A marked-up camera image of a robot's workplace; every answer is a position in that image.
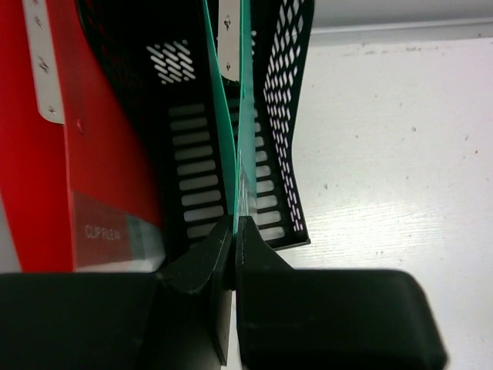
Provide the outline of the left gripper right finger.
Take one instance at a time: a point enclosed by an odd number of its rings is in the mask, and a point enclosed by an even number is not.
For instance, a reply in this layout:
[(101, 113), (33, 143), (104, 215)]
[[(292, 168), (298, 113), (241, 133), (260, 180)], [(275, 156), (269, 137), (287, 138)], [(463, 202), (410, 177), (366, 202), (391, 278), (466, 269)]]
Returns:
[(443, 369), (424, 290), (392, 269), (296, 269), (242, 217), (236, 328), (246, 369)]

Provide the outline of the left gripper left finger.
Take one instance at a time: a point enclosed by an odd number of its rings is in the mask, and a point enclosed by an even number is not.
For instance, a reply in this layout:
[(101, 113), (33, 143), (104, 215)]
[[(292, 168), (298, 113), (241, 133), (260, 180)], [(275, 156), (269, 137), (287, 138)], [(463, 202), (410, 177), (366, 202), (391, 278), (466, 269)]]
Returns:
[(151, 273), (1, 276), (3, 369), (219, 369), (232, 220)]

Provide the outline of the green notebook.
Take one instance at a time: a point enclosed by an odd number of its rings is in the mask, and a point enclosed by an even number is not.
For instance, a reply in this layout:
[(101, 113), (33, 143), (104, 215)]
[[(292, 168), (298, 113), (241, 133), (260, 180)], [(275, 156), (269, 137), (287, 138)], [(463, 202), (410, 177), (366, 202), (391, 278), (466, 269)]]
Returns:
[(236, 234), (241, 217), (257, 214), (251, 6), (220, 1), (212, 22), (208, 2), (201, 5), (227, 212)]

